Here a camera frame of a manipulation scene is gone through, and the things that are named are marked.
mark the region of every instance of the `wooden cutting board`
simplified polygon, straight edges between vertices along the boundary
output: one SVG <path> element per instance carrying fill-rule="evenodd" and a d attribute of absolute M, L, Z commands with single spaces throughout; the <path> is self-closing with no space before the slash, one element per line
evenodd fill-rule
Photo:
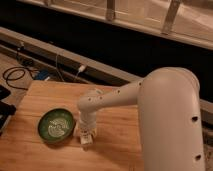
<path fill-rule="evenodd" d="M 77 101 L 87 91 L 115 87 L 34 81 L 0 138 L 0 171 L 141 171 L 137 106 L 98 112 L 98 137 L 84 151 L 79 137 L 57 145 L 42 142 L 40 118 L 53 108 L 65 108 L 78 118 Z"/>

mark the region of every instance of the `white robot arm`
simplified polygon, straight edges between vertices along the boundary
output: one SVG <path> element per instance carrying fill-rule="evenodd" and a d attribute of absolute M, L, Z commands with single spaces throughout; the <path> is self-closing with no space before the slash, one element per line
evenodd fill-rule
<path fill-rule="evenodd" d="M 92 143 L 96 111 L 138 104 L 144 171 L 204 171 L 199 82 L 183 68 L 161 68 L 107 94 L 78 102 L 81 143 Z"/>

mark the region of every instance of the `dark background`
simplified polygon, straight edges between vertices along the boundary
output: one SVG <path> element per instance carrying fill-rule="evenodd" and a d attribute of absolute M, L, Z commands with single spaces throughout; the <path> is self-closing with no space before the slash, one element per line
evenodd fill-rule
<path fill-rule="evenodd" d="M 0 26 L 130 73 L 145 76 L 164 66 L 185 67 L 213 102 L 213 51 L 45 8 L 1 0 Z"/>

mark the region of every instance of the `power cord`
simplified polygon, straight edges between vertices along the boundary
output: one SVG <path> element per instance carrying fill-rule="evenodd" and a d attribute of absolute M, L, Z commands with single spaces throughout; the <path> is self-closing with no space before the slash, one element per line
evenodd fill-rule
<path fill-rule="evenodd" d="M 33 79 L 33 73 L 34 72 L 37 72 L 38 70 L 33 70 L 33 69 L 30 69 L 28 68 L 27 66 L 32 64 L 31 63 L 31 60 L 21 60 L 21 58 L 19 57 L 19 52 L 24 48 L 24 46 L 21 46 L 21 47 L 18 47 L 17 48 L 17 51 L 16 51 L 16 60 L 17 62 L 20 64 L 20 65 L 23 65 L 25 64 L 24 66 L 20 66 L 20 67 L 11 67 L 11 68 L 8 68 L 6 69 L 3 74 L 2 74 L 2 77 L 3 79 L 6 81 L 6 84 L 11 87 L 11 88 L 15 88 L 15 89 L 20 89 L 20 90 L 28 90 L 27 88 L 25 87 L 17 87 L 17 86 L 14 86 L 14 85 L 11 85 L 10 84 L 10 81 L 17 81 L 17 80 L 20 80 L 22 79 L 26 72 L 29 73 L 30 77 Z M 11 77 L 12 75 L 14 75 L 14 73 L 16 72 L 21 72 L 22 74 L 17 76 L 17 77 Z"/>
<path fill-rule="evenodd" d="M 57 53 L 57 55 L 55 56 L 55 67 L 56 67 L 56 71 L 57 71 L 58 76 L 60 77 L 61 81 L 65 82 L 65 81 L 64 81 L 64 78 L 63 78 L 63 76 L 62 76 L 62 73 L 61 73 L 61 71 L 60 71 L 60 68 L 59 68 L 59 66 L 58 66 L 58 56 L 59 56 L 61 53 L 63 53 L 63 51 L 64 51 L 64 50 L 62 50 L 61 52 Z"/>
<path fill-rule="evenodd" d="M 15 78 L 14 77 L 11 78 L 11 76 L 16 72 L 22 72 L 22 74 Z M 6 81 L 6 84 L 9 87 L 15 88 L 15 89 L 20 89 L 20 90 L 28 90 L 25 87 L 17 87 L 17 86 L 10 84 L 10 81 L 17 81 L 17 80 L 22 79 L 25 76 L 26 72 L 28 72 L 30 77 L 33 79 L 33 72 L 37 72 L 37 70 L 31 70 L 27 67 L 12 67 L 12 68 L 5 70 L 2 74 L 2 76 L 3 76 L 3 79 Z"/>
<path fill-rule="evenodd" d="M 73 82 L 76 81 L 76 79 L 78 78 L 78 75 L 79 75 L 80 73 L 84 72 L 84 71 L 86 70 L 86 68 L 87 68 L 86 65 L 81 65 L 81 66 L 78 68 L 78 72 L 77 72 L 77 74 L 75 75 Z"/>

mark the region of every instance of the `green bowl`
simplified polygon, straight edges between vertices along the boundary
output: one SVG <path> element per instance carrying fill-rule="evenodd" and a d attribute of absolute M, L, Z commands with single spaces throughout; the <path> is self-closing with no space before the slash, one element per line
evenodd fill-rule
<path fill-rule="evenodd" d="M 46 143 L 58 143 L 74 130 L 75 120 L 71 112 L 57 108 L 47 112 L 39 121 L 38 133 Z"/>

